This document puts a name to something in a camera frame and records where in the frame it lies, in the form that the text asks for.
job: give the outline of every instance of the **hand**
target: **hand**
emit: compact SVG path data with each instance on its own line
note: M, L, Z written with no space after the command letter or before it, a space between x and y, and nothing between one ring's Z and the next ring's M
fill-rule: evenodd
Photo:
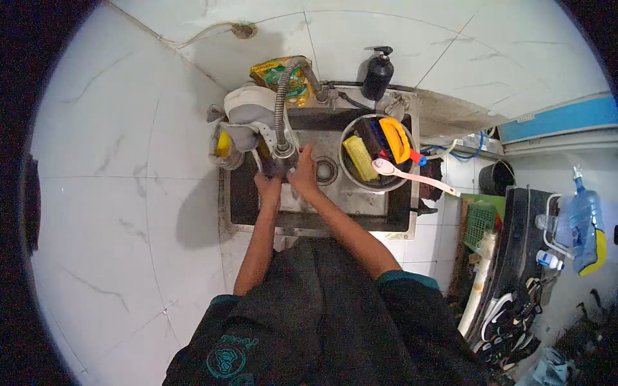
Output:
M287 180L292 185L292 188L305 200L307 200L307 196L320 191L315 178L315 161L311 159L312 150L313 143L302 146L298 156L296 171L287 174Z
M258 193L262 199L262 209L279 212L281 206L281 177L266 178L262 173L257 173L253 178Z

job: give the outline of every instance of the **pink ladle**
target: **pink ladle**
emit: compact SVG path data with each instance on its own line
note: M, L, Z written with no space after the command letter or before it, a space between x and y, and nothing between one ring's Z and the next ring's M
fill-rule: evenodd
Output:
M436 187L440 190L444 190L446 193L454 195L455 197L461 196L461 192L459 190L455 190L451 188L449 185L446 185L444 182L435 180L429 177L423 177L422 175L404 173L401 170L397 169L393 164L389 161L378 158L373 160L371 163L374 170L377 171L381 175L396 175L401 178L406 178L412 181L418 181L421 183L426 183L427 185L431 185L432 187Z

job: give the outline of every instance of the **black pump bottle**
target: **black pump bottle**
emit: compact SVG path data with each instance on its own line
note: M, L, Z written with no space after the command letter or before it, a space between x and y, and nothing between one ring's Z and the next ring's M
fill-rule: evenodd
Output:
M367 76L360 92L369 100L379 101L384 96L395 68L392 66L391 58L388 57L392 53L391 47L375 47L374 51L382 51L382 54L369 61Z

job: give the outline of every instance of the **faucet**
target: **faucet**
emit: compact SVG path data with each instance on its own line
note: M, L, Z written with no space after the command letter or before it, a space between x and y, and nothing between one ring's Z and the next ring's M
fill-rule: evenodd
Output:
M277 135L277 146L273 149L273 161L277 165L277 171L283 175L298 164L298 149L286 138L283 122L287 91L290 88L290 77L296 67L300 67L305 74L311 88L313 88L317 102L326 103L328 100L328 89L322 89L309 62L303 57L292 59L281 74L274 102L274 130Z

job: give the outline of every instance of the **green plastic basket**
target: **green plastic basket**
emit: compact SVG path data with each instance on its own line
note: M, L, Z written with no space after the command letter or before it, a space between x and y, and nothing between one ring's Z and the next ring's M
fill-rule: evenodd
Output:
M468 217L463 243L473 251L483 239L486 230L493 230L496 223L496 207L484 201L468 205Z

